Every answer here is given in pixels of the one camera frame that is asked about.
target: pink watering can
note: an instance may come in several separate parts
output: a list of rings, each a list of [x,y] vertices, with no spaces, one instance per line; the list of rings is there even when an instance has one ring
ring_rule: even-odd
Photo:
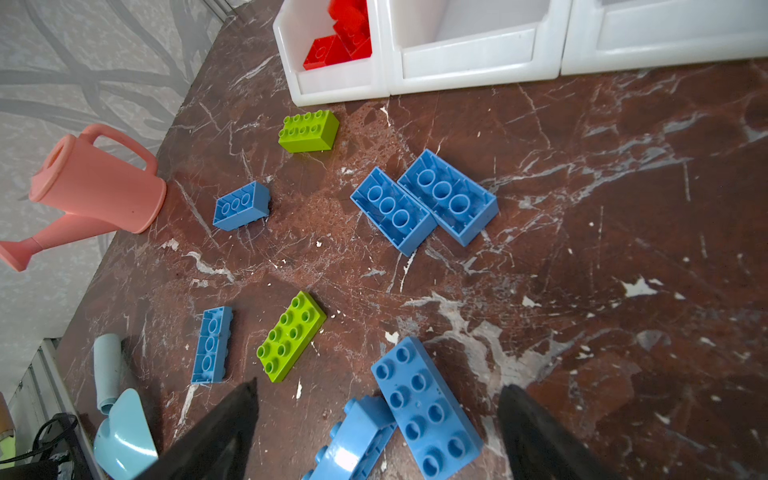
[[[94,147],[101,135],[131,149],[147,168]],[[21,272],[32,255],[48,248],[116,230],[141,233],[160,212],[166,189],[157,177],[157,158],[149,150],[112,127],[93,124],[80,137],[62,138],[32,177],[29,200],[66,214],[32,238],[0,242],[0,258]]]

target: white plastic storage bin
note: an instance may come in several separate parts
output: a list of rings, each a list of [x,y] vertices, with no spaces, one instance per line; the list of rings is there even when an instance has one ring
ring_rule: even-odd
[[[573,0],[562,73],[768,55],[768,0]]]
[[[303,107],[389,96],[382,66],[379,0],[368,0],[370,58],[304,70],[306,54],[315,38],[335,34],[334,21],[328,15],[329,3],[330,0],[285,0],[275,18],[277,49],[293,103]]]
[[[389,91],[555,78],[570,10],[571,0],[379,0]]]

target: marble countertop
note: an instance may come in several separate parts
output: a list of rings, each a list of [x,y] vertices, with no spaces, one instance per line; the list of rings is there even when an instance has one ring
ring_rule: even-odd
[[[91,347],[118,333],[162,451],[259,379],[247,478],[300,478],[370,366],[417,336],[485,442],[455,478],[507,478],[495,409],[528,393],[626,478],[768,472],[768,61],[330,105],[332,151],[288,154],[296,108],[271,24],[247,5],[219,34],[158,153],[168,195],[119,233],[58,359],[86,429]],[[437,229],[405,258],[349,199],[375,167],[430,148],[498,195],[468,247]],[[216,199],[258,180],[271,214],[212,227]],[[257,347],[299,290],[328,313],[285,381]],[[225,382],[190,388],[205,309],[231,306]],[[420,478],[400,432],[371,475]]]

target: red lego brick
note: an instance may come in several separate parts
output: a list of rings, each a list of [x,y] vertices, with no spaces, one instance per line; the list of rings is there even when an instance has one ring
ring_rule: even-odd
[[[336,22],[333,24],[333,29],[339,34],[339,38],[352,60],[371,56],[371,36],[367,32],[368,28],[365,29],[365,32],[349,31],[344,28],[341,22]]]
[[[349,31],[368,29],[368,4],[366,0],[331,0],[328,13]]]
[[[349,53],[344,48],[341,38],[338,35],[331,35],[315,39],[304,61],[304,69],[312,70],[349,60]]]

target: green lego brick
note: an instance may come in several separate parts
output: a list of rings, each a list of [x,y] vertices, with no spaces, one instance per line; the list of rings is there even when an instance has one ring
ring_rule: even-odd
[[[299,292],[270,330],[256,356],[273,383],[282,382],[293,364],[326,321],[326,314],[308,293]]]
[[[285,117],[280,144],[292,154],[333,148],[339,121],[330,110]]]

